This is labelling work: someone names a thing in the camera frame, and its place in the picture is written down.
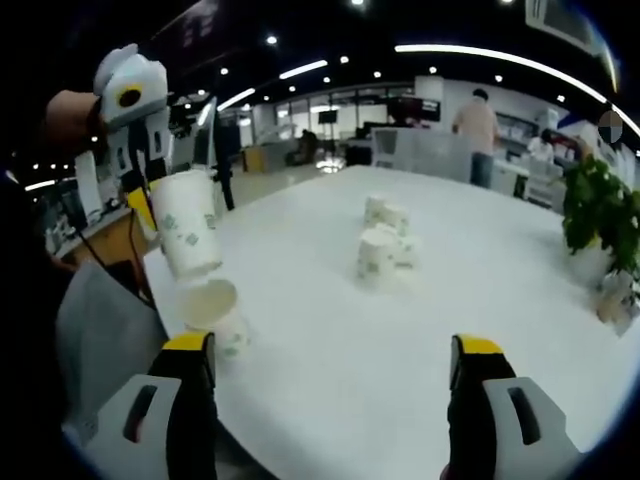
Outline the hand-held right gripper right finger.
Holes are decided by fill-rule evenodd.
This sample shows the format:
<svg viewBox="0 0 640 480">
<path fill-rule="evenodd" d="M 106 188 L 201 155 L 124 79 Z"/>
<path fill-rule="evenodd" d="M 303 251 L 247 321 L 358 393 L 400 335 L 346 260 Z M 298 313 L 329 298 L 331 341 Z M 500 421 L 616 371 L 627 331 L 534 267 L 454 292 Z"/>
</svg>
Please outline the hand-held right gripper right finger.
<svg viewBox="0 0 640 480">
<path fill-rule="evenodd" d="M 567 479 L 583 454 L 566 415 L 493 341 L 451 341 L 449 479 Z"/>
</svg>

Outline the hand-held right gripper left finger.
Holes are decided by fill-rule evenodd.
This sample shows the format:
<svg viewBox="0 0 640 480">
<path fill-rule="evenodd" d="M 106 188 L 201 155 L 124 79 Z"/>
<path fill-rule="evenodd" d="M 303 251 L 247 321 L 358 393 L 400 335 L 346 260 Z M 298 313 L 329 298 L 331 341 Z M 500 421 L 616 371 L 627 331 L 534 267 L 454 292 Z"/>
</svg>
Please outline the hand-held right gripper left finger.
<svg viewBox="0 0 640 480">
<path fill-rule="evenodd" d="M 102 479 L 215 479 L 215 336 L 163 346 L 97 414 L 93 464 Z"/>
</svg>

